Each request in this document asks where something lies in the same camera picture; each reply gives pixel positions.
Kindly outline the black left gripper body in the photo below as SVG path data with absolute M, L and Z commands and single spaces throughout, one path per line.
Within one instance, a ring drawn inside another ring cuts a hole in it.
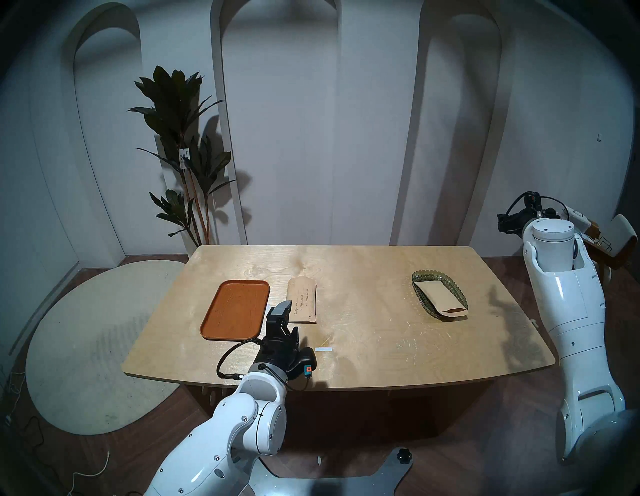
M 298 327 L 291 331 L 282 327 L 267 327 L 257 354 L 257 363 L 279 369 L 287 377 L 311 377 L 317 360 L 311 347 L 300 346 Z

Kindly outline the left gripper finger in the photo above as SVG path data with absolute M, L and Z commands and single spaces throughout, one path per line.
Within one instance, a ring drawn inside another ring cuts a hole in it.
M 288 324 L 292 301 L 285 300 L 272 307 L 265 320 L 266 337 L 288 337 L 291 335 Z

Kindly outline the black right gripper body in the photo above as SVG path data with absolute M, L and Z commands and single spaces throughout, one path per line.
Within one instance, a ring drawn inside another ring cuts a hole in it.
M 523 200 L 524 208 L 511 214 L 511 210 L 520 200 Z M 506 214 L 509 214 L 509 234 L 521 236 L 527 223 L 543 216 L 542 197 L 539 193 L 522 193 L 509 206 Z

